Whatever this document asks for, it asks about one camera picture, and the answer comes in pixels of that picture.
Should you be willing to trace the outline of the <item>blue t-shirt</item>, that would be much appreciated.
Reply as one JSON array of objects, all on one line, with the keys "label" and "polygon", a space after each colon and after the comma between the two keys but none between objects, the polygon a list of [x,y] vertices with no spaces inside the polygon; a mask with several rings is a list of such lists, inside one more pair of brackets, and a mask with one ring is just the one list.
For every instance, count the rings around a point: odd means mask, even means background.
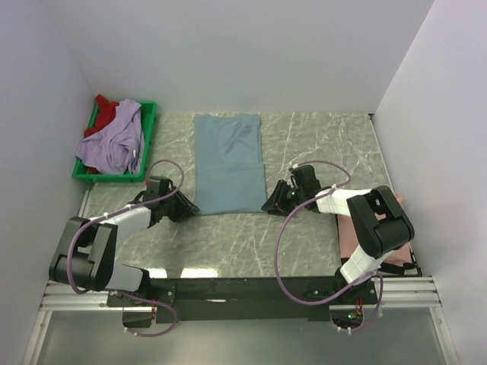
[{"label": "blue t-shirt", "polygon": [[196,205],[201,215],[258,213],[267,200],[260,117],[197,115]]}]

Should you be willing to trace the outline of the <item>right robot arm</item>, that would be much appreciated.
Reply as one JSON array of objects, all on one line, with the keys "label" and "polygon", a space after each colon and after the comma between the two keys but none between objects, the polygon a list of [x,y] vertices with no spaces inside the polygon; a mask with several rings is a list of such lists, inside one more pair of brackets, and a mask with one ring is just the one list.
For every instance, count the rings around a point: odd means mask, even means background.
[{"label": "right robot arm", "polygon": [[364,292],[382,263],[415,236],[410,219],[387,186],[349,190],[333,185],[309,189],[305,185],[290,185],[280,180],[261,210],[284,216],[288,223],[302,208],[349,218],[358,239],[358,246],[335,273],[334,293],[314,302],[302,300],[287,289],[279,273],[279,244],[275,245],[274,269],[278,285],[289,299],[305,306],[328,304],[334,300],[353,302]]}]

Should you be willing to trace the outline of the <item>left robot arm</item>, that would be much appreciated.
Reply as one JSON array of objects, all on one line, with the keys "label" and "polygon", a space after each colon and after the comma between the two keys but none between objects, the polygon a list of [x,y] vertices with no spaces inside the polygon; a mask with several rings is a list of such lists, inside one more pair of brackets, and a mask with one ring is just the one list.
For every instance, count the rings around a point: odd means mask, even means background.
[{"label": "left robot arm", "polygon": [[116,244],[138,230],[154,226],[164,217],[179,223],[199,213],[199,208],[182,192],[148,207],[142,204],[166,194],[140,192],[122,214],[109,219],[94,217],[92,225],[87,218],[70,218],[50,263],[49,279],[68,284],[70,268],[80,290],[123,291],[134,305],[146,304],[154,297],[150,274],[143,268],[115,263]]}]

